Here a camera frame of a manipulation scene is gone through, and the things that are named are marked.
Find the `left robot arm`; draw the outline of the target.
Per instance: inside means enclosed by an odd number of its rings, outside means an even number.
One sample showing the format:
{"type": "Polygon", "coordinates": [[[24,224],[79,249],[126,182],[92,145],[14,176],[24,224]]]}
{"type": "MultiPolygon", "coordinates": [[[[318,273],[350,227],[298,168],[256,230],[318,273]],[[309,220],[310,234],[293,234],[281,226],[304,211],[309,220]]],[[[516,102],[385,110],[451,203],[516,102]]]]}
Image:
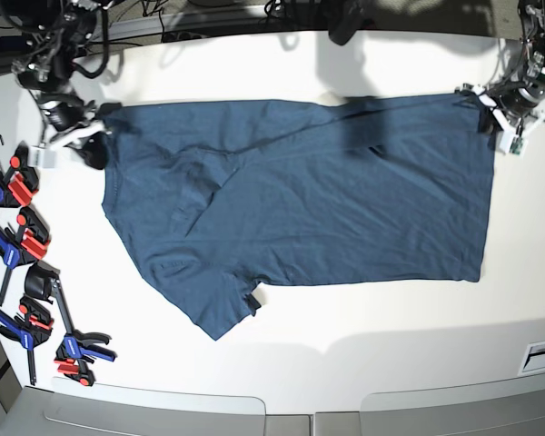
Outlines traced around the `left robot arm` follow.
{"type": "Polygon", "coordinates": [[[481,130],[496,134],[496,149],[523,155],[530,134],[545,124],[545,0],[519,1],[521,50],[494,84],[464,84],[457,89],[484,107],[481,130]]]}

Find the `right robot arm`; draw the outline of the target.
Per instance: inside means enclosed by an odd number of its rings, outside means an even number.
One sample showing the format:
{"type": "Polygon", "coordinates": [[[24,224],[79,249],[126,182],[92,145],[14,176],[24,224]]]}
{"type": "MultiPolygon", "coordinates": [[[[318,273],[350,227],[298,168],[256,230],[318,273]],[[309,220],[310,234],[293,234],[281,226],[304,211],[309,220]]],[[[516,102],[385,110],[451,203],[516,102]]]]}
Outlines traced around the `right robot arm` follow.
{"type": "Polygon", "coordinates": [[[12,63],[18,84],[32,96],[42,118],[41,135],[54,129],[50,139],[27,148],[28,162],[53,168],[58,152],[69,149],[87,166],[103,170],[108,162],[104,136],[108,134],[99,108],[78,96],[71,84],[75,73],[99,77],[110,58],[109,10],[117,1],[0,1],[0,15],[30,38],[27,54],[12,63]],[[88,70],[75,60],[101,31],[98,68],[88,70]]]}

